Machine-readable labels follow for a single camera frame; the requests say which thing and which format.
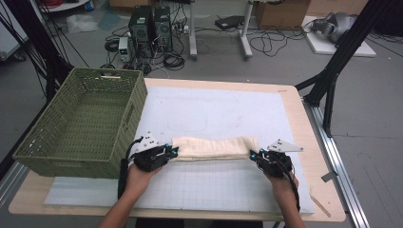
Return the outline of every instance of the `basket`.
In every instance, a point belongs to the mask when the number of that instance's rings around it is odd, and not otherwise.
[[[141,71],[74,68],[13,157],[41,176],[118,179],[146,96]]]

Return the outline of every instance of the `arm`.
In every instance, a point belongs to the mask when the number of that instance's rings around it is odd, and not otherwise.
[[[272,182],[273,194],[275,195],[278,207],[284,217],[285,226],[288,228],[305,227],[302,218],[299,215],[297,200],[290,182],[286,179],[274,178],[267,174],[264,175],[270,180],[270,182]],[[290,173],[290,175],[294,178],[294,182],[298,187],[298,179],[294,174]]]
[[[160,170],[161,168],[147,173],[132,164],[128,169],[125,192],[97,227],[124,227],[134,203],[143,194],[151,178]]]

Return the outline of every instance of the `metal desk leg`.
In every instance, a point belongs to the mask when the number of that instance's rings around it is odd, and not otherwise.
[[[249,26],[249,19],[251,18],[252,7],[253,1],[248,1],[246,5],[245,21],[243,22],[242,30],[240,30],[240,40],[242,41],[243,49],[245,50],[245,59],[251,58],[253,56],[248,39],[246,38],[246,32]]]
[[[196,33],[195,33],[195,13],[194,7],[195,0],[190,1],[190,32],[189,32],[189,49],[190,57],[194,60],[198,57],[198,48],[196,46]]]

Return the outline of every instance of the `concrete floor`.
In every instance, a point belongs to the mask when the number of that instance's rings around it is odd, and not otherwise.
[[[101,21],[106,12],[102,8],[89,14],[96,21]],[[63,20],[69,14],[78,13],[86,12],[83,9],[69,10],[56,15],[56,19]],[[197,24],[212,28],[214,20],[202,19]],[[126,24],[127,20],[122,19],[112,30]],[[104,43],[112,30],[99,29],[68,34],[67,37],[89,66],[96,68],[106,62]],[[201,39],[199,44],[205,43],[208,47],[199,47],[199,52],[204,55],[199,55],[197,61],[188,57],[186,48],[184,69],[167,71],[169,76],[162,70],[155,70],[147,77],[296,85],[318,74],[331,58],[329,55],[314,54],[303,39],[289,41],[276,57],[266,57],[253,51],[254,57],[244,61],[240,41],[235,34],[198,33],[198,39]],[[377,42],[403,54],[401,44]],[[332,132],[370,226],[402,227],[403,198],[399,194],[403,192],[403,180],[399,178],[399,171],[403,162],[403,124],[399,118],[403,116],[403,58],[371,41],[367,43],[377,56],[354,57],[342,71],[336,87]],[[85,66],[71,48],[67,52],[74,66]],[[45,99],[29,61],[0,63],[0,72],[0,159],[3,159]],[[309,90],[304,89],[300,95],[307,92]],[[16,216],[8,212],[9,203],[10,200],[7,200],[1,207],[2,227],[54,227],[55,224],[60,228],[87,227],[95,226],[101,219]],[[131,218],[127,227],[134,222],[135,219]],[[207,227],[208,224],[208,220],[186,221],[186,227]],[[273,222],[264,222],[264,227],[272,225]],[[307,226],[353,227],[349,217],[342,223],[308,222]]]

